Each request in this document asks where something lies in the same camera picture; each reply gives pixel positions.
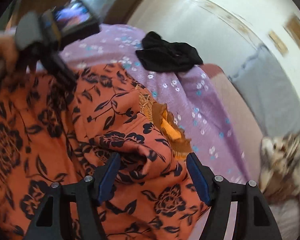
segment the black clamp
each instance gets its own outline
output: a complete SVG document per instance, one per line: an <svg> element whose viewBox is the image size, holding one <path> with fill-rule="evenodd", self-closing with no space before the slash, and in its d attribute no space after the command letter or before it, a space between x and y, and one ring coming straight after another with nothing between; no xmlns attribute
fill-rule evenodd
<svg viewBox="0 0 300 240"><path fill-rule="evenodd" d="M224 239L231 202L238 202L233 240L282 240L272 212L256 182L230 183L203 166L194 153L187 168L202 201L211 210L200 240ZM66 186L54 182L32 219L24 240L72 240L70 202L77 203L82 240L107 240L96 206L111 198L120 168L119 154L112 154L93 176Z"/></svg>
<svg viewBox="0 0 300 240"><path fill-rule="evenodd" d="M23 240L72 240L70 202L77 203L82 240L107 240L96 206L110 199L119 168L120 156L112 154L93 176L66 186L53 182Z"/></svg>
<svg viewBox="0 0 300 240"><path fill-rule="evenodd" d="M282 240L277 223L255 181L245 185L215 176L194 153L186 165L199 198L211 210L200 240L223 240L231 202L238 202L233 240Z"/></svg>

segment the metal screw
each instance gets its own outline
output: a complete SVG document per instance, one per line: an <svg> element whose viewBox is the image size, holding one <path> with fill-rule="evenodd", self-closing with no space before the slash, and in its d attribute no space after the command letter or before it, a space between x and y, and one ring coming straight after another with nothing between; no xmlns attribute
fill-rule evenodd
<svg viewBox="0 0 300 240"><path fill-rule="evenodd" d="M58 183L58 182L53 182L53 183L51 184L51 187L52 187L52 188L57 188L57 187L59 187L59 183Z"/></svg>
<svg viewBox="0 0 300 240"><path fill-rule="evenodd" d="M89 181L92 181L93 180L93 177L92 176L85 176L84 177L84 181L85 182L89 182Z"/></svg>
<svg viewBox="0 0 300 240"><path fill-rule="evenodd" d="M223 181L223 177L220 176L220 175L215 176L214 179L215 179L216 181L218 181L218 182L222 182L222 181Z"/></svg>
<svg viewBox="0 0 300 240"><path fill-rule="evenodd" d="M255 187L257 185L257 183L254 180L249 180L249 185L251 187Z"/></svg>

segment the purple floral bedsheet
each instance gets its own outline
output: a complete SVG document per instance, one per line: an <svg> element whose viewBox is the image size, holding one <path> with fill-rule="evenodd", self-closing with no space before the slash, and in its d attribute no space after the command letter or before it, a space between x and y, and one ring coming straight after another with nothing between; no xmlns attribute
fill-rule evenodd
<svg viewBox="0 0 300 240"><path fill-rule="evenodd" d="M135 50L142 49L145 33L128 25L102 25L102 31L76 41L61 53L70 67L84 68L120 62L128 73L145 85L159 103L167 103L174 122L185 130L193 151L215 174L230 182L246 183L248 174L229 119L204 71L195 66L187 73L155 73L145 70ZM197 223L191 239L198 239L205 223ZM225 239L232 238L235 207L231 209Z"/></svg>

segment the phone screen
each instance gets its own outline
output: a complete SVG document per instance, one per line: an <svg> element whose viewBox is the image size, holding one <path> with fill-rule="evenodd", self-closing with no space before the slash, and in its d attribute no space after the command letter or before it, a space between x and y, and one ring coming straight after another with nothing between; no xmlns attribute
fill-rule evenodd
<svg viewBox="0 0 300 240"><path fill-rule="evenodd" d="M54 17L59 30L66 31L88 21L92 16L82 3L76 2L54 12Z"/></svg>

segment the smartphone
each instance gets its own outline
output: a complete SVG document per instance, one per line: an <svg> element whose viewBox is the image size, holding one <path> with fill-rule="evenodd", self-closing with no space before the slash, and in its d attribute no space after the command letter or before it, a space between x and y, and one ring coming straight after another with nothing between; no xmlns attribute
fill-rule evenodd
<svg viewBox="0 0 300 240"><path fill-rule="evenodd" d="M98 17L82 1L55 8L52 14L62 36L62 48L100 32Z"/></svg>

